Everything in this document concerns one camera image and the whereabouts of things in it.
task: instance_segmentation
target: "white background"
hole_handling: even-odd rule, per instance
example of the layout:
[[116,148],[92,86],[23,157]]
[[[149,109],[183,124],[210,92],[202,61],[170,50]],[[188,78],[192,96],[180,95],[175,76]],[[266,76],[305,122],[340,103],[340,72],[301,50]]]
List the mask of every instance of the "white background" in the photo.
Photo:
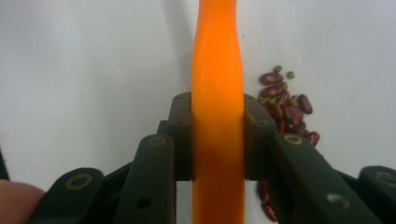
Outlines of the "white background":
[[[293,70],[309,130],[336,169],[396,169],[396,2],[240,0],[245,93]],[[105,175],[191,89],[198,0],[0,1],[0,144],[11,178],[48,189],[64,173]],[[178,223],[190,223],[189,183]],[[247,183],[247,223],[267,220]]]

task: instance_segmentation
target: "bean pile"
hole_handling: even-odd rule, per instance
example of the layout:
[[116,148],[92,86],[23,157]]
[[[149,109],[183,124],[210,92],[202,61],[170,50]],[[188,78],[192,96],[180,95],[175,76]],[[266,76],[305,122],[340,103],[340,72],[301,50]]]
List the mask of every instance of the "bean pile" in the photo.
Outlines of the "bean pile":
[[[280,74],[281,70],[282,66],[278,65],[272,73],[260,77],[260,83],[267,87],[261,91],[258,100],[276,122],[279,133],[299,134],[315,147],[320,135],[317,132],[309,132],[304,122],[304,114],[310,115],[314,112],[312,105],[304,94],[290,95],[289,85]],[[292,79],[295,78],[295,75],[290,71],[286,74],[286,77]],[[267,182],[260,181],[259,189],[263,212],[268,218],[276,222],[274,209],[269,202]]]

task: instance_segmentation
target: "white surface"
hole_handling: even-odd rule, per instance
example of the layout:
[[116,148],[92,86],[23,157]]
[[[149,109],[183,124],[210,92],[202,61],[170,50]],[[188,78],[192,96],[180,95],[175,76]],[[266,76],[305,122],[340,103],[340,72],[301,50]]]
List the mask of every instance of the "white surface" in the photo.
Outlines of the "white surface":
[[[105,174],[190,89],[194,1],[1,1],[0,143],[13,180],[48,189],[78,167]],[[395,1],[239,1],[245,92],[282,64],[314,107],[309,130],[336,169],[396,169]],[[181,183],[179,223],[189,223]],[[247,184],[247,223],[262,223]]]

